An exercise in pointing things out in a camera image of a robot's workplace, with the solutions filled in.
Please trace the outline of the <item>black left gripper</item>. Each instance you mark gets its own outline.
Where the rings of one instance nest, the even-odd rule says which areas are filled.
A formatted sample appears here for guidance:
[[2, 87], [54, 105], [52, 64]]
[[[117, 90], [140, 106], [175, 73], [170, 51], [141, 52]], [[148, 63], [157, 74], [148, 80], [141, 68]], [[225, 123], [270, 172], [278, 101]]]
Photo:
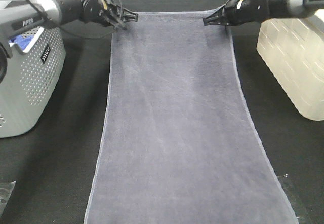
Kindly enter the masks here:
[[118, 7], [112, 0], [83, 0], [80, 20], [84, 23], [94, 22], [102, 26], [114, 26], [127, 30], [124, 22], [137, 22], [138, 13]]

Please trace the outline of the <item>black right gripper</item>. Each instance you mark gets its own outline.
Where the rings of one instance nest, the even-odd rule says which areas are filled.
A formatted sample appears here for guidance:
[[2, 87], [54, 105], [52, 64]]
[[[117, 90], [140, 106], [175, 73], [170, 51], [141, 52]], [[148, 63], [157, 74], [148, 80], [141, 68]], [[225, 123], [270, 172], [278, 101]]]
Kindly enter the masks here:
[[204, 26], [222, 25], [226, 33], [231, 26], [248, 22], [263, 22], [270, 17], [268, 0], [227, 0], [214, 13], [203, 19]]

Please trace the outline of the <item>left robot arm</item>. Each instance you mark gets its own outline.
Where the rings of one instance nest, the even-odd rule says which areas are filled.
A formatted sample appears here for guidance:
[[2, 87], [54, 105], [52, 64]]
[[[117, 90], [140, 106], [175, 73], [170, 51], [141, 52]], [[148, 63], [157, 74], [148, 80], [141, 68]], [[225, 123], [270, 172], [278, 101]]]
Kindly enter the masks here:
[[104, 27], [126, 29], [127, 22], [136, 22], [138, 14], [113, 0], [24, 0], [20, 6], [1, 10], [1, 79], [13, 52], [9, 40], [35, 27], [60, 28], [79, 20]]

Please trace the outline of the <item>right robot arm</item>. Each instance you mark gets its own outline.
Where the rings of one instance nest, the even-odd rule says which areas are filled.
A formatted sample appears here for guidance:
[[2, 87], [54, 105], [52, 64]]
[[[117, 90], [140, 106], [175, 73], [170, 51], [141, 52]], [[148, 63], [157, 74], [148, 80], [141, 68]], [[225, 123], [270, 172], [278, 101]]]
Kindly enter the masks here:
[[308, 18], [323, 9], [323, 0], [227, 0], [203, 19], [205, 26], [239, 26], [269, 19]]

